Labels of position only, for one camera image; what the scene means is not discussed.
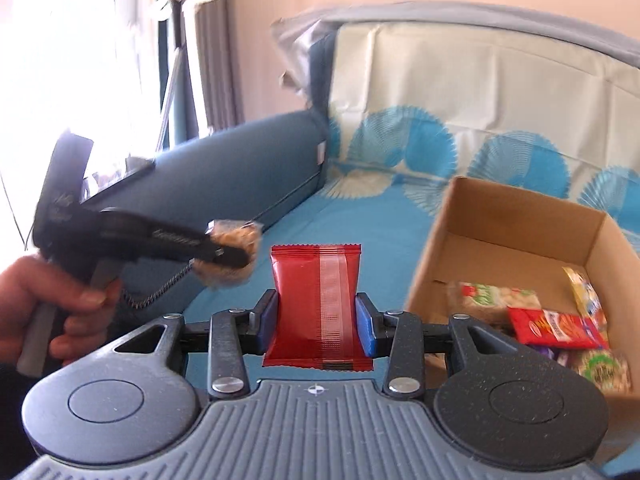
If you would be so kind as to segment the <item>red snack bar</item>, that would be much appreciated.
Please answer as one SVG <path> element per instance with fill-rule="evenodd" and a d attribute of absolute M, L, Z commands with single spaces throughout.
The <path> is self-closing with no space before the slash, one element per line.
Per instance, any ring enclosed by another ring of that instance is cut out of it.
<path fill-rule="evenodd" d="M 370 372 L 356 325 L 361 246 L 274 245 L 278 318 L 265 367 Z"/>

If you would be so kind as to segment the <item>clear bag of nut snacks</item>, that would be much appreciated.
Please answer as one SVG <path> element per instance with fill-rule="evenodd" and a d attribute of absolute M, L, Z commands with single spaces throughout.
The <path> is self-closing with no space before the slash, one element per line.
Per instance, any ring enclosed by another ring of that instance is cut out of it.
<path fill-rule="evenodd" d="M 262 224 L 248 220 L 212 220 L 207 235 L 217 246 L 212 261 L 193 259 L 191 268 L 209 288 L 244 284 L 252 275 L 262 244 Z"/>

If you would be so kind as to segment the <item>rice cake packet green label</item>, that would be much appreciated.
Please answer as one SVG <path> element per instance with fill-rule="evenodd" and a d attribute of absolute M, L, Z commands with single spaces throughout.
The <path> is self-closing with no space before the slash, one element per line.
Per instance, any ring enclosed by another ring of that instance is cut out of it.
<path fill-rule="evenodd" d="M 511 325 L 509 308 L 541 309 L 533 290 L 470 282 L 449 283 L 447 300 L 450 314 L 466 314 L 498 328 Z"/>

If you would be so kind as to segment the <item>brown cardboard box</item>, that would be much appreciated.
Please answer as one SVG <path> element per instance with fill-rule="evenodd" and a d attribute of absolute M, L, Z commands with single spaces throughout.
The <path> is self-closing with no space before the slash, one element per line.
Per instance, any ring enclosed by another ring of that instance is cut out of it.
<path fill-rule="evenodd" d="M 577 314 L 565 267 L 596 290 L 611 351 L 629 365 L 632 389 L 607 393 L 604 464 L 639 440 L 639 257 L 605 212 L 521 188 L 456 177 L 431 229 L 408 309 L 427 323 L 449 318 L 447 285 L 530 289 L 541 309 Z"/>

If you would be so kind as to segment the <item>dark blue sofa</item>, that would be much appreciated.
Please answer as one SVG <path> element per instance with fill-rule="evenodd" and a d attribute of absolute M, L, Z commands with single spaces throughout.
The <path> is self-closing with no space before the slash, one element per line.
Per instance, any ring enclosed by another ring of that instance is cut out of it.
<path fill-rule="evenodd" d="M 119 208 L 204 231 L 209 222 L 255 220 L 270 229 L 324 183 L 329 151 L 326 106 L 334 34 L 310 49 L 311 104 L 300 112 L 246 122 L 183 143 L 157 157 L 146 176 L 98 198 L 93 208 Z M 119 300 L 113 330 L 132 330 L 164 313 L 204 321 L 216 311 L 248 308 L 271 287 L 268 256 L 240 287 L 206 288 L 182 264 L 141 259 L 122 271 L 128 299 Z"/>

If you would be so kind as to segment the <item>red cracker stick packet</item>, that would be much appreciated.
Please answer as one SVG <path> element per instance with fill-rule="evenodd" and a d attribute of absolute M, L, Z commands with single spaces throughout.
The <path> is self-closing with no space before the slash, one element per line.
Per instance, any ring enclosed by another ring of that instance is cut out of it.
<path fill-rule="evenodd" d="M 568 350 L 608 349 L 608 342 L 589 318 L 514 307 L 508 307 L 508 315 L 520 344 Z"/>

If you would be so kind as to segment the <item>yellow snack packet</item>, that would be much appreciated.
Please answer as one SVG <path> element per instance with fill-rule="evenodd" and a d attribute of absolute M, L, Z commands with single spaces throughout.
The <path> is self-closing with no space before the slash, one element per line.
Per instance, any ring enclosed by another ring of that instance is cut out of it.
<path fill-rule="evenodd" d="M 599 333 L 606 338 L 608 320 L 596 290 L 590 281 L 578 271 L 566 266 L 564 272 L 570 280 L 570 287 L 572 288 L 579 314 L 585 318 L 590 318 Z"/>

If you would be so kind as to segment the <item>blue cream patterned sofa cover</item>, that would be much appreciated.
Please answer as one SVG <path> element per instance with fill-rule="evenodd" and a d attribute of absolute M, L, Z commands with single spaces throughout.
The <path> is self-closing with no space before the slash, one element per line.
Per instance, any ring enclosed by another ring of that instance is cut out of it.
<path fill-rule="evenodd" d="M 462 177 L 603 211 L 639 257 L 639 65 L 477 26 L 348 23 L 330 34 L 324 183 L 266 229 L 267 245 L 358 244 L 359 289 L 408 308 Z"/>

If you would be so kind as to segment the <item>round nut cake green label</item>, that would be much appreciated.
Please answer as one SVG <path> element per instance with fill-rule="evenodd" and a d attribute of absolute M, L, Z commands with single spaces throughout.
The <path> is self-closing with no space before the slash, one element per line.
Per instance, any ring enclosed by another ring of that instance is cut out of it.
<path fill-rule="evenodd" d="M 568 354 L 566 364 L 603 393 L 631 392 L 631 374 L 627 360 L 611 350 L 580 350 Z"/>

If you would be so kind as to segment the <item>grey curtain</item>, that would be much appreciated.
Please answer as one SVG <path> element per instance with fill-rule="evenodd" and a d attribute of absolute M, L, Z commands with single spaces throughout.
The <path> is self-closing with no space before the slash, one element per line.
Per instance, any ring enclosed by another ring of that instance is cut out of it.
<path fill-rule="evenodd" d="M 163 92 L 168 76 L 168 56 L 174 50 L 174 44 L 166 22 L 166 74 L 160 77 L 160 91 Z M 198 11 L 198 52 L 200 52 L 201 70 L 205 91 L 206 113 L 212 131 L 233 127 L 242 122 L 243 113 L 239 91 L 235 89 L 233 23 L 231 6 L 224 0 L 207 3 Z M 178 89 L 175 100 L 177 144 L 198 135 L 190 81 Z"/>

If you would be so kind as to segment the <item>white floor stand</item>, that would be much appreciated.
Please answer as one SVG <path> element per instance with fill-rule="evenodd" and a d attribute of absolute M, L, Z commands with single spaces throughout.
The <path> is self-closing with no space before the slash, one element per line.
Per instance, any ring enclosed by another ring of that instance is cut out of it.
<path fill-rule="evenodd" d="M 156 150 L 172 148 L 177 144 L 175 100 L 178 89 L 190 81 L 198 135 L 212 131 L 206 113 L 205 91 L 198 52 L 198 11 L 217 0 L 155 0 L 158 20 L 169 27 L 174 50 L 168 56 L 168 76 L 160 109 L 160 131 Z"/>

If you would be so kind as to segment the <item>grey sheet on sofa back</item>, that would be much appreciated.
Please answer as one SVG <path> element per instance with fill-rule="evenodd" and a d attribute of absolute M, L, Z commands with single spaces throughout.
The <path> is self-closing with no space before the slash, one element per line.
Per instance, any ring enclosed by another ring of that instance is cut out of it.
<path fill-rule="evenodd" d="M 639 41 L 620 32 L 536 10 L 496 4 L 454 1 L 407 1 L 364 6 L 332 6 L 280 18 L 271 37 L 282 53 L 294 87 L 310 92 L 311 47 L 330 32 L 348 23 L 434 23 L 477 26 L 522 32 L 577 44 L 637 67 Z"/>

